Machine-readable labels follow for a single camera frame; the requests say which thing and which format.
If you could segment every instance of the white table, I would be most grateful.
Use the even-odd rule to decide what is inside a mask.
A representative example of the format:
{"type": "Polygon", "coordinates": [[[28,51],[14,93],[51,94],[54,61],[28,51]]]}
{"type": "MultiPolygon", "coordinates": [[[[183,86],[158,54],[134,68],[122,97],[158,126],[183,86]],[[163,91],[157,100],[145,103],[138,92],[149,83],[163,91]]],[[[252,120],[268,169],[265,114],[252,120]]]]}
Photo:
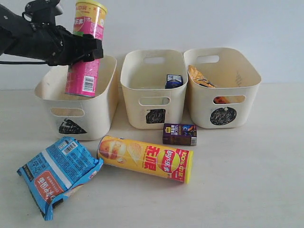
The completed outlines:
{"type": "MultiPolygon", "coordinates": [[[[46,222],[16,170],[57,138],[32,91],[1,91],[0,227],[302,228],[303,97],[304,84],[261,85],[244,126],[199,129],[188,185],[104,166],[46,222]]],[[[109,135],[162,143],[130,126],[123,100],[109,135]]],[[[98,143],[83,142],[94,156],[98,143]]]]}

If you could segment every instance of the yellow chip canister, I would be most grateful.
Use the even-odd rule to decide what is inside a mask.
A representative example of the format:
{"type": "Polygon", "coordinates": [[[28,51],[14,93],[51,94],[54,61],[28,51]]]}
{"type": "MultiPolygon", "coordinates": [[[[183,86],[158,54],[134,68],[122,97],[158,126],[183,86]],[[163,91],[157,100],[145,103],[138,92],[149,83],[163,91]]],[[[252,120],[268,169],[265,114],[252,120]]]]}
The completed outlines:
{"type": "Polygon", "coordinates": [[[193,151],[105,136],[97,157],[108,165],[189,183],[193,151]]]}

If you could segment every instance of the cable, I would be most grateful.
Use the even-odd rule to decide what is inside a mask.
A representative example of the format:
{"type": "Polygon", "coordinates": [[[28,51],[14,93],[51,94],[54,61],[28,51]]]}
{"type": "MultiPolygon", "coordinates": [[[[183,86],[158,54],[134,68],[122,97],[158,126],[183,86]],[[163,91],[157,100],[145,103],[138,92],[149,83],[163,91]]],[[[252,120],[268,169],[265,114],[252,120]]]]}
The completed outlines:
{"type": "Polygon", "coordinates": [[[7,64],[7,65],[42,65],[42,64],[47,64],[47,62],[8,62],[8,61],[0,61],[0,64],[7,64]]]}

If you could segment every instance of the blue snack bag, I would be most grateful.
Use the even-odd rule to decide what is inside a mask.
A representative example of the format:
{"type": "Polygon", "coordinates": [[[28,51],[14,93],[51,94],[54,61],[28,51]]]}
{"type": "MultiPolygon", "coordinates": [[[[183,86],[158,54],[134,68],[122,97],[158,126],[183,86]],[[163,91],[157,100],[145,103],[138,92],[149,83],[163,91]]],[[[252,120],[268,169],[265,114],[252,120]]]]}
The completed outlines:
{"type": "Polygon", "coordinates": [[[90,181],[103,163],[75,138],[63,137],[17,173],[27,183],[44,220],[53,220],[53,208],[90,181]]]}

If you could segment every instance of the white plastic bin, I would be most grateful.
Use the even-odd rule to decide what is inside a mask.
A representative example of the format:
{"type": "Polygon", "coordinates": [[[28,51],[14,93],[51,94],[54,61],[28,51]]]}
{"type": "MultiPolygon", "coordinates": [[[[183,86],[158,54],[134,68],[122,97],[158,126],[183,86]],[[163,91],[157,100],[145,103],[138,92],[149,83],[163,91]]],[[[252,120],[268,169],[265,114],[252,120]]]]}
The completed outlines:
{"type": "Polygon", "coordinates": [[[110,130],[118,104],[117,61],[104,56],[99,68],[96,97],[65,94],[67,66],[55,66],[35,88],[57,138],[72,136],[77,140],[96,140],[110,130]]]}
{"type": "Polygon", "coordinates": [[[182,119],[188,75],[182,53],[137,50],[125,57],[121,84],[130,124],[138,129],[162,129],[182,119]],[[167,75],[181,75],[183,85],[165,89],[167,75]]]}
{"type": "Polygon", "coordinates": [[[189,79],[187,100],[193,122],[203,128],[233,128],[248,119],[261,76],[249,61],[231,48],[191,49],[184,53],[186,66],[195,66],[217,88],[189,79]],[[229,104],[215,104],[224,96],[229,104]]]}

